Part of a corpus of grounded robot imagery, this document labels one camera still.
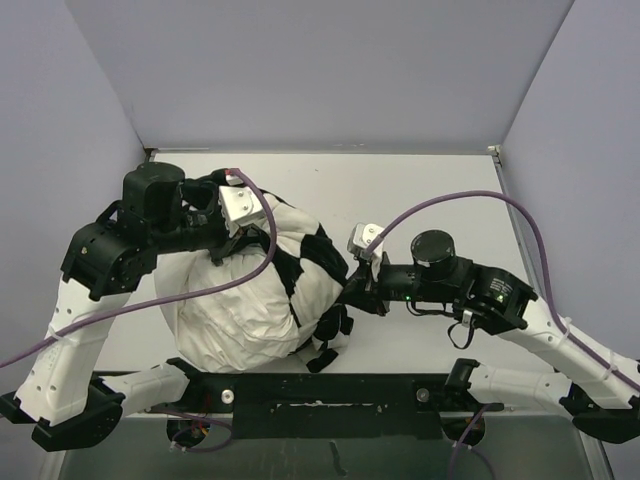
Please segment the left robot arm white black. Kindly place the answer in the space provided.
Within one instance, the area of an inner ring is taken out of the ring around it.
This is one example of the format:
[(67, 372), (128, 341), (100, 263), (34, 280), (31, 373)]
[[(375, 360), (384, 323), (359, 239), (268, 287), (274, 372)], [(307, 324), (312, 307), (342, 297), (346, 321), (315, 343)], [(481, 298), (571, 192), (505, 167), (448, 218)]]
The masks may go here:
[(273, 217), (264, 194), (236, 168), (199, 181), (211, 195), (202, 209), (186, 199), (187, 186), (175, 165), (141, 164), (125, 175), (120, 199), (74, 234), (46, 336), (28, 350), (34, 364), (1, 398), (2, 415), (31, 425), (43, 450), (90, 448), (129, 415), (173, 404), (190, 411), (202, 402), (200, 372), (180, 359), (126, 375), (95, 372), (114, 320), (137, 310), (131, 295), (161, 255), (225, 255), (242, 228)]

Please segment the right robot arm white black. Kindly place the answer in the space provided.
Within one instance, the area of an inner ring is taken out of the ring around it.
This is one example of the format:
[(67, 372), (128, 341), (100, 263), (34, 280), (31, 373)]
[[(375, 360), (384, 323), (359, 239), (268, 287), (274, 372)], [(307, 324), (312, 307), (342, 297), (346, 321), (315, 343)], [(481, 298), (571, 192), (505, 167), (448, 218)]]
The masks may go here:
[[(403, 302), (417, 316), (453, 319), (470, 334), (481, 330), (516, 344), (552, 367), (550, 373), (490, 367), (459, 358), (445, 382), (448, 402), (459, 409), (480, 405), (518, 406), (569, 419), (581, 432), (612, 444), (639, 435), (639, 363), (555, 320), (531, 286), (498, 267), (479, 265), (455, 252), (441, 230), (417, 235), (409, 264), (390, 263), (374, 242), (382, 229), (357, 224), (347, 249), (358, 262), (341, 300), (384, 316)], [(426, 311), (422, 304), (431, 303)]]

